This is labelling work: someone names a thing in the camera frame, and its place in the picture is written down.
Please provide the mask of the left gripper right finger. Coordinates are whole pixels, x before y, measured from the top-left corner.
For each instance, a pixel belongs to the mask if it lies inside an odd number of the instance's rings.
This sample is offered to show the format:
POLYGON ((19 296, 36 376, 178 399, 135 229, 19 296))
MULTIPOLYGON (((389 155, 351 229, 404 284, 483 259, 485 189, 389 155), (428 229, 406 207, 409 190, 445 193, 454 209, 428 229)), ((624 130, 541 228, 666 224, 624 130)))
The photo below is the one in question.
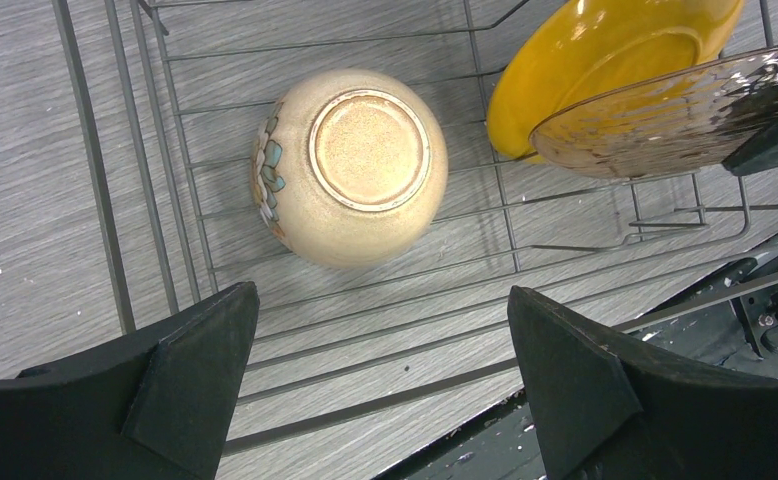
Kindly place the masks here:
POLYGON ((695 361, 526 287, 508 322, 551 479, 778 479, 778 379, 695 361))

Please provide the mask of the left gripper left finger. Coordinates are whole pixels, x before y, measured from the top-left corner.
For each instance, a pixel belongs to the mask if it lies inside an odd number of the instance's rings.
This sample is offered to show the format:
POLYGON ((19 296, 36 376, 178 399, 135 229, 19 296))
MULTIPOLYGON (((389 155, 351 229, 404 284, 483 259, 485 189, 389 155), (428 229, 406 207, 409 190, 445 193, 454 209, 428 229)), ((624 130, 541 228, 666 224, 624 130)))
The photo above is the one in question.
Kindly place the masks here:
POLYGON ((258 321, 240 282, 0 379, 0 479, 212 479, 258 321))

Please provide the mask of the amber glass bowl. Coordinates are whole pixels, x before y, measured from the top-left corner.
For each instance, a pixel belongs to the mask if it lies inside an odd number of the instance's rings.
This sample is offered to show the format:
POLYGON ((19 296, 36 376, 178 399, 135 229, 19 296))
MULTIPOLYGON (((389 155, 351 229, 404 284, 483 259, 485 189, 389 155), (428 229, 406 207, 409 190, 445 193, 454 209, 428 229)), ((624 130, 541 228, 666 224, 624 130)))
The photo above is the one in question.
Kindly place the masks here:
POLYGON ((715 165, 778 119, 778 46, 731 55, 569 106, 532 146, 576 174, 640 178, 715 165))

